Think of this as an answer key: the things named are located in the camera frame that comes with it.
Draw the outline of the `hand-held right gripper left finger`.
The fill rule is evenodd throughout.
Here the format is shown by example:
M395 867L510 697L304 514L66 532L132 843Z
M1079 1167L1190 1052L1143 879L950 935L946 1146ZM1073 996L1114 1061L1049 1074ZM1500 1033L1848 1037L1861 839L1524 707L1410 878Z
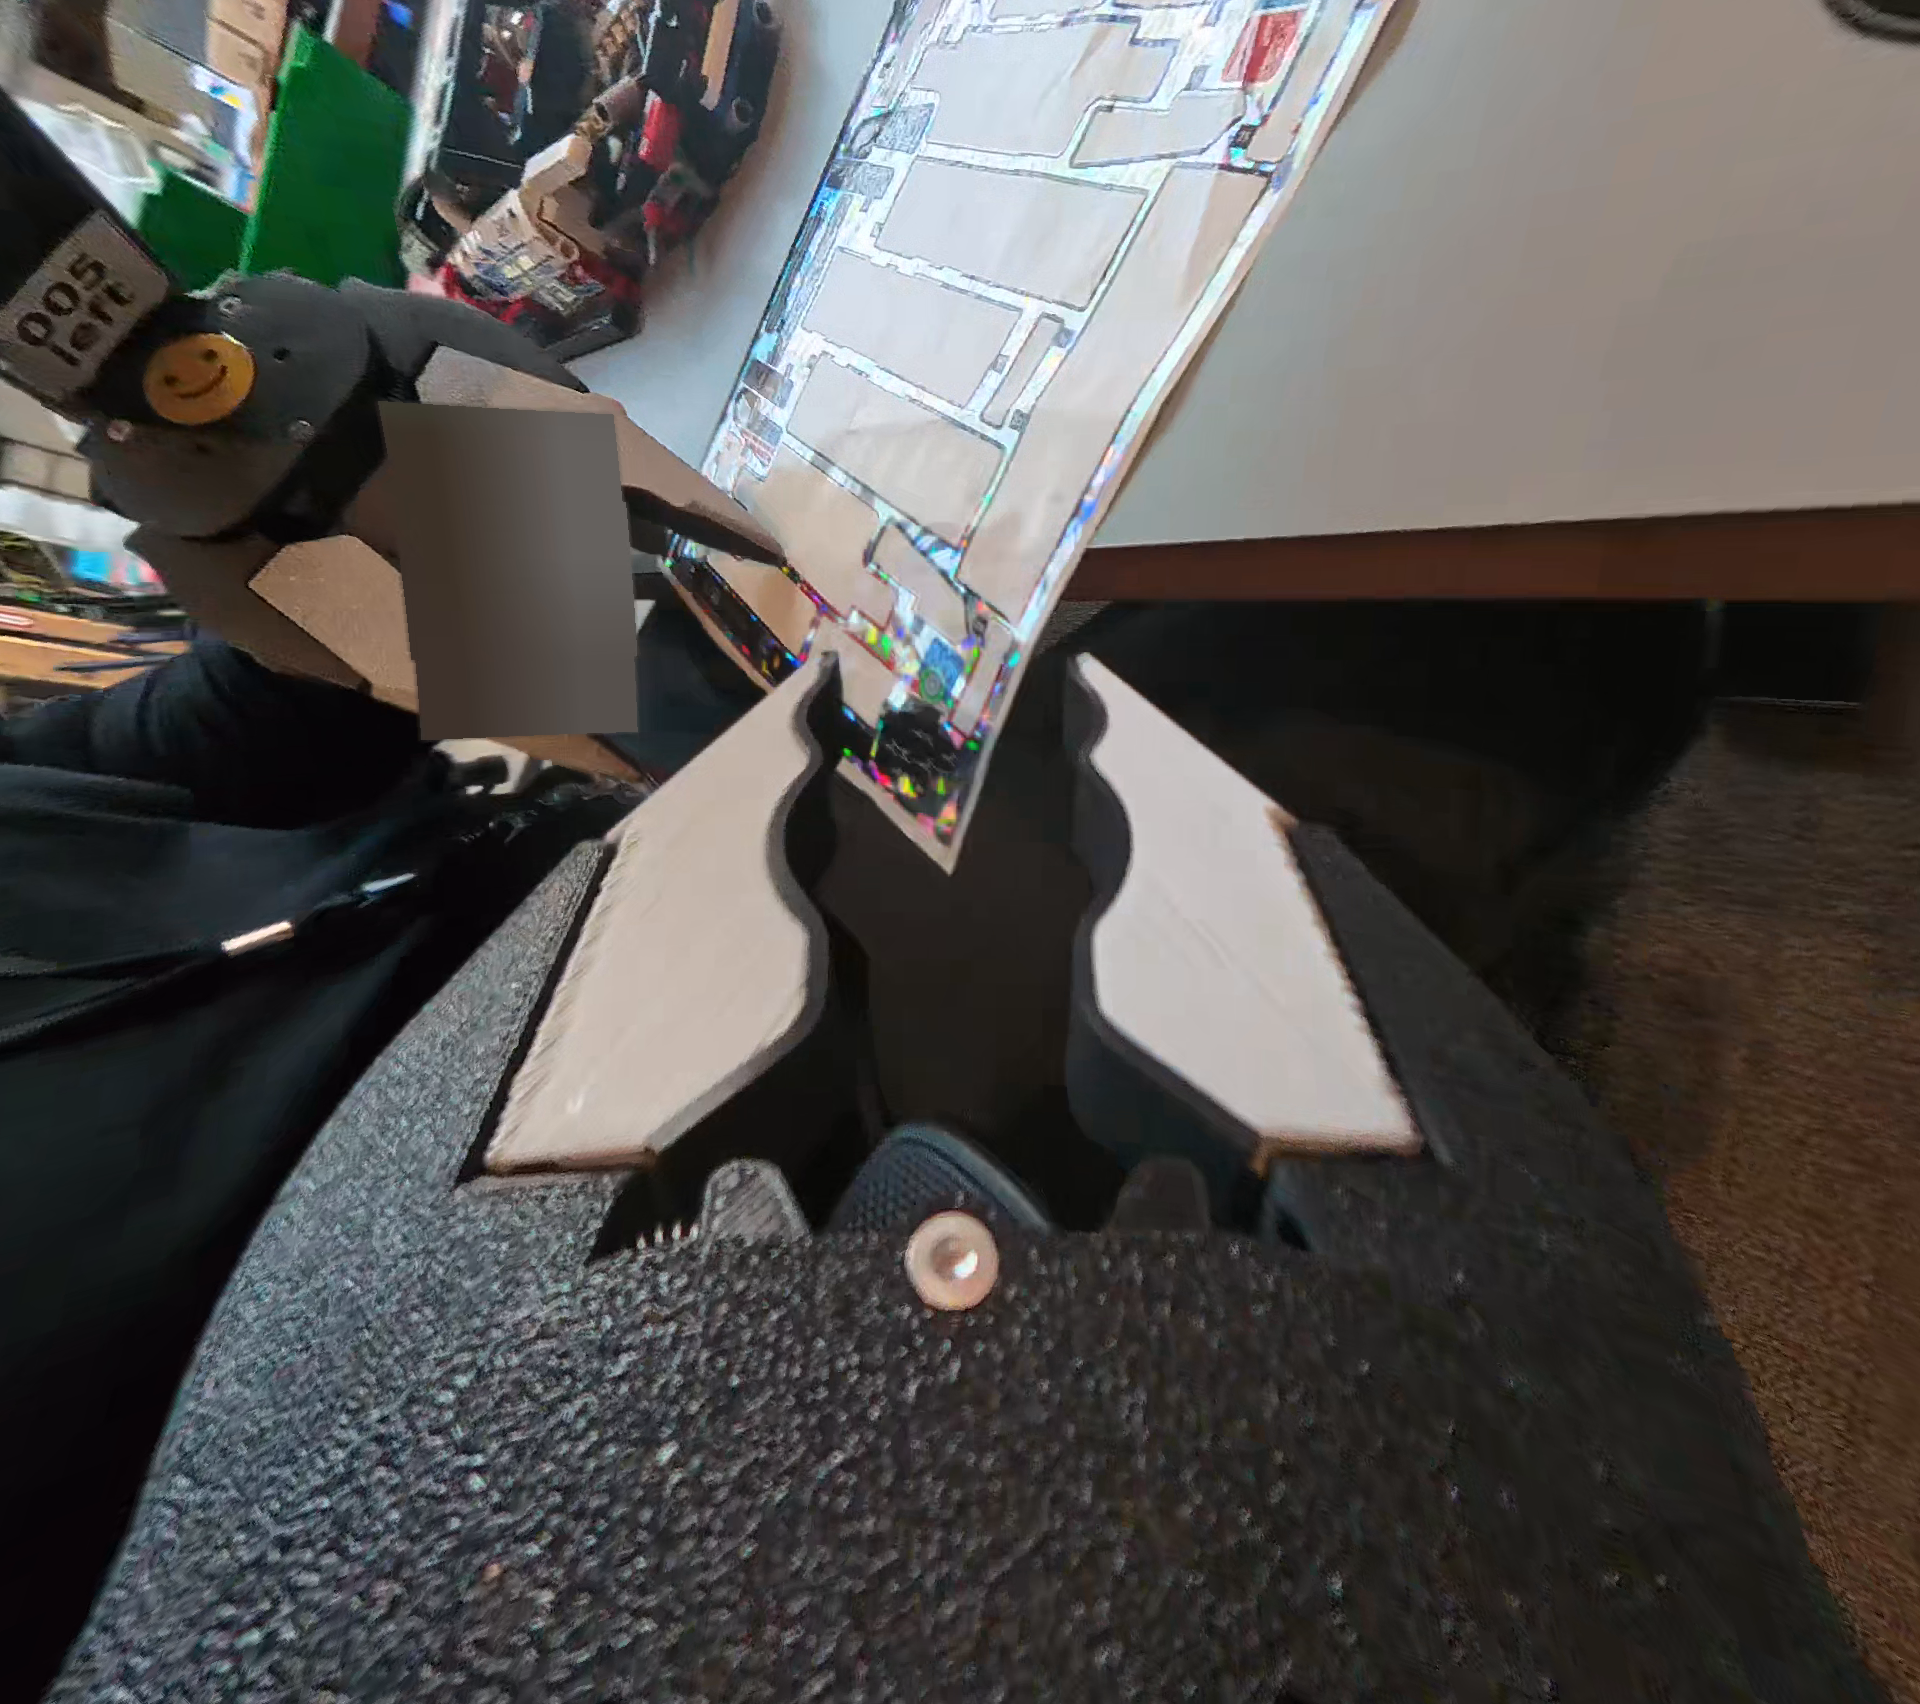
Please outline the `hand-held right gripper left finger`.
M489 1172L652 1167L816 1033L828 941L787 826L829 730L835 655L805 658L611 826Z

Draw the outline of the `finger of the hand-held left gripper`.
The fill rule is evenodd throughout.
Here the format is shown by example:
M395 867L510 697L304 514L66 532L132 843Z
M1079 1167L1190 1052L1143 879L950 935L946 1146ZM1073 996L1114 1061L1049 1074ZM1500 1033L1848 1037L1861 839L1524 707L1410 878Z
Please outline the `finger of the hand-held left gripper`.
M626 407L597 391L576 391L465 350L435 348L412 385L435 407L604 415L611 421L619 489L633 551L669 554L671 538L761 566L784 566L780 541L732 491L714 489L675 452L647 436Z
M415 716L421 684L407 644L398 569L357 538L319 538L284 548L247 580L276 617L313 637L360 687L386 707ZM532 781L542 766L604 781L647 781L604 736L454 736L435 749L461 767L502 757L507 781Z

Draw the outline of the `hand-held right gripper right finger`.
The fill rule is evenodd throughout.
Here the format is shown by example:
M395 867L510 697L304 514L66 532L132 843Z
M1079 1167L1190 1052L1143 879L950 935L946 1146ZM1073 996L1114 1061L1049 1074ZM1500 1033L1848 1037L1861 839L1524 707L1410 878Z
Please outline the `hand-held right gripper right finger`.
M1105 661L1067 672L1067 1097L1119 1163L1266 1172L1411 1158L1417 1125L1291 843L1291 815Z

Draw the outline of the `toy brick race car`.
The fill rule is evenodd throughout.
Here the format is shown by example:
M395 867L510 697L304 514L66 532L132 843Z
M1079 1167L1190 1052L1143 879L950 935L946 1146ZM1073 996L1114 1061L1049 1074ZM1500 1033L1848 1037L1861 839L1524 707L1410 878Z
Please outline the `toy brick race car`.
M395 207L407 282L561 361L630 340L647 277L752 148L776 61L768 0L454 0Z

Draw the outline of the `holographic sticker sheet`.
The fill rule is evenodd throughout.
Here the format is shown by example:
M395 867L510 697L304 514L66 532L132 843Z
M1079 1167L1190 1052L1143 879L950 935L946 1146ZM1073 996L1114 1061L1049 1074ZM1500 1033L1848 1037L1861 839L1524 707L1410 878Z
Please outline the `holographic sticker sheet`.
M1035 637L1396 0L896 0L666 574L953 871Z

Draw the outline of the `green plastic bin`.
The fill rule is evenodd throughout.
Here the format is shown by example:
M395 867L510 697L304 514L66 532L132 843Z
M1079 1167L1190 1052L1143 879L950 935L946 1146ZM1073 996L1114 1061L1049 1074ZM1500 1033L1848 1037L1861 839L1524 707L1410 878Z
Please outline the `green plastic bin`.
M143 246L193 292L223 275L398 290L398 192L411 108L311 28L292 28L253 210L162 170L136 207Z

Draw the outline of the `person's black clothing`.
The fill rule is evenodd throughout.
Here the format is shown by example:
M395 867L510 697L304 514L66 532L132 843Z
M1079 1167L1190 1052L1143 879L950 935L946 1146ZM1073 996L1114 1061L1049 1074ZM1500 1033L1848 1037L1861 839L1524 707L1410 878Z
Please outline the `person's black clothing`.
M210 635L2 719L2 1701L37 1701L206 1323L350 1083L616 781L481 789Z

